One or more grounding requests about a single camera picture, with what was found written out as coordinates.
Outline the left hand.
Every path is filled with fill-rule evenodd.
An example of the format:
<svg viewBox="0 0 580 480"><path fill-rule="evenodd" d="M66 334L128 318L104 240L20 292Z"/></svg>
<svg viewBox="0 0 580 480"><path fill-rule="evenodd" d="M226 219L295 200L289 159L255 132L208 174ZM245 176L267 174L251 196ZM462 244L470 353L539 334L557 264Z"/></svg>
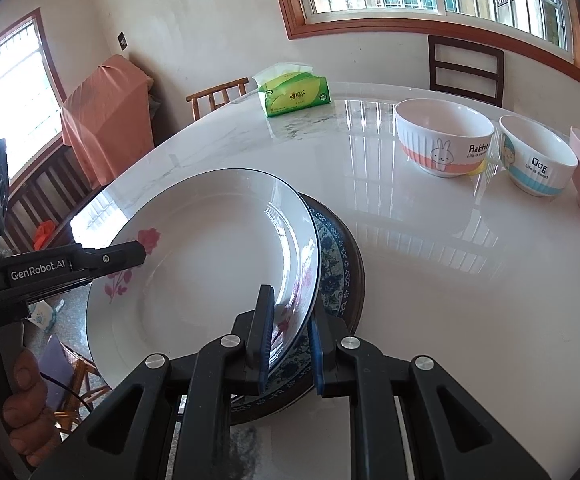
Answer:
<svg viewBox="0 0 580 480"><path fill-rule="evenodd" d="M11 428L10 446L32 467L40 463L61 443L54 412L48 408L47 385L34 354L23 349L13 365L17 388L4 403L2 416ZM0 450L0 460L4 453Z"/></svg>

